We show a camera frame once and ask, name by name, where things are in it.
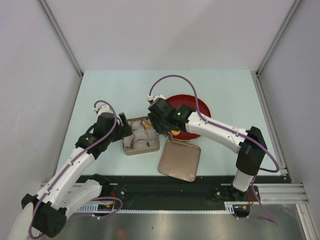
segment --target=red plate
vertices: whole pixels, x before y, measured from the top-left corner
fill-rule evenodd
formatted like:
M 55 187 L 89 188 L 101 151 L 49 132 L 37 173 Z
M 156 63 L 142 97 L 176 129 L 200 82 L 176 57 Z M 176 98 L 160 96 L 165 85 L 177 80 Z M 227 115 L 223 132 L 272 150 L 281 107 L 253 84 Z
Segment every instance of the red plate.
M 197 109 L 196 99 L 194 96 L 191 96 L 191 95 L 179 94 L 179 95 L 171 96 L 166 100 L 175 108 L 178 108 L 181 104 L 184 104 L 194 109 Z M 199 102 L 200 112 L 211 118 L 211 113 L 208 106 L 199 98 L 198 98 L 198 102 Z M 191 141 L 198 137 L 200 137 L 200 135 L 183 132 L 183 131 L 181 131 L 179 135 L 173 136 L 174 139 L 179 141 Z

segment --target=brown tray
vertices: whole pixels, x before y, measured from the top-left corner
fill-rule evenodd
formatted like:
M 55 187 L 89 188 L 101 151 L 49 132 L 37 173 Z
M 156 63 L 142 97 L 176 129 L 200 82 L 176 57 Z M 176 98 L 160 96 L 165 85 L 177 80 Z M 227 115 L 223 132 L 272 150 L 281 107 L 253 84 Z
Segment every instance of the brown tray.
M 142 119 L 149 119 L 147 116 L 142 116 L 142 117 L 136 117 L 136 118 L 131 118 L 128 119 L 128 121 L 138 121 Z M 158 140 L 158 144 L 156 146 L 149 146 L 147 148 L 143 149 L 133 149 L 133 147 L 123 147 L 123 151 L 126 155 L 131 156 L 131 155 L 136 155 L 136 154 L 146 154 L 146 153 L 151 153 L 151 152 L 156 152 L 160 149 L 160 141 L 159 137 L 156 138 Z
M 167 141 L 158 171 L 161 174 L 193 182 L 196 179 L 201 148 L 186 142 Z

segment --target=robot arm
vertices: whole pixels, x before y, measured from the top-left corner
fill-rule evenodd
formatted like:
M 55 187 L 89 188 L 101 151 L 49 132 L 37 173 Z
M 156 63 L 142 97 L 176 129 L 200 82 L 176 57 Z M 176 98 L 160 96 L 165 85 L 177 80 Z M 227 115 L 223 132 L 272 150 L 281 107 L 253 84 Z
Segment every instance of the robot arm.
M 97 108 L 96 112 L 98 114 L 97 122 L 80 136 L 64 166 L 36 195 L 27 194 L 21 201 L 22 208 L 24 208 L 30 202 L 36 206 L 41 200 L 32 226 L 50 238 L 55 237 L 63 229 L 67 219 L 78 208 L 98 197 L 102 192 L 104 195 L 109 193 L 109 181 L 98 174 L 91 176 L 91 179 L 87 180 L 79 189 L 73 192 L 69 191 L 84 170 L 107 149 L 110 143 L 132 135 L 126 116 L 124 113 L 120 113 L 122 124 L 117 122 L 107 138 L 77 157 L 87 147 L 103 138 L 115 124 L 115 116 L 108 105 Z
M 148 100 L 151 103 L 148 107 L 150 111 L 148 117 L 153 128 L 159 134 L 167 134 L 172 130 L 199 134 L 226 146 L 238 154 L 236 160 L 237 172 L 231 190 L 236 199 L 243 198 L 253 177 L 259 171 L 265 152 L 251 141 L 239 136 L 238 133 L 255 139 L 267 148 L 261 131 L 256 127 L 251 127 L 250 130 L 236 128 L 203 115 L 206 119 L 204 121 L 192 107 L 182 104 L 175 109 L 164 99 L 163 95 L 150 97 L 148 96 Z M 233 129 L 237 134 L 233 134 L 219 126 Z

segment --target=white wall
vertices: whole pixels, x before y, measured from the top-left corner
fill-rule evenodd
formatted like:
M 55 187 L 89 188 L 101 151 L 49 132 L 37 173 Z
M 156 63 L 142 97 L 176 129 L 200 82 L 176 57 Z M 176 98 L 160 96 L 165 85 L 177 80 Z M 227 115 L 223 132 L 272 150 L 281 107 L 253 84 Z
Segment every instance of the white wall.
M 320 225 L 320 1 L 304 1 L 261 75 L 295 182 Z
M 256 70 L 292 2 L 48 0 L 84 70 Z
M 0 1 L 0 239 L 53 173 L 80 79 L 35 0 Z

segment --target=light blue tabletop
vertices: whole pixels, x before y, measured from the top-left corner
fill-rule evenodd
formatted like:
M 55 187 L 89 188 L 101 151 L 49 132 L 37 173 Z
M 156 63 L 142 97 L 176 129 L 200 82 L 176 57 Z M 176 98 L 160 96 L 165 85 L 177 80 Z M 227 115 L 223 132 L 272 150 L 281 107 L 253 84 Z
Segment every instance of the light blue tabletop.
M 86 71 L 72 113 L 57 169 L 70 156 L 78 138 L 96 122 L 93 111 L 96 100 L 109 102 L 116 113 L 124 112 L 128 119 L 148 114 L 147 95 L 152 84 L 159 78 L 178 74 L 189 79 L 198 97 L 210 108 L 213 119 L 239 128 L 258 127 L 271 154 L 275 152 L 249 70 L 110 70 Z M 177 94 L 193 95 L 187 82 L 168 78 L 154 88 L 153 95 L 166 98 Z M 83 174 L 161 176 L 159 161 L 166 143 L 160 136 L 160 150 L 127 156 L 122 141 L 111 143 L 108 149 Z M 201 148 L 197 176 L 234 175 L 237 155 L 217 142 L 199 137 L 190 142 Z M 265 156 L 262 167 L 275 169 L 272 160 Z M 280 175 L 260 171 L 259 175 Z

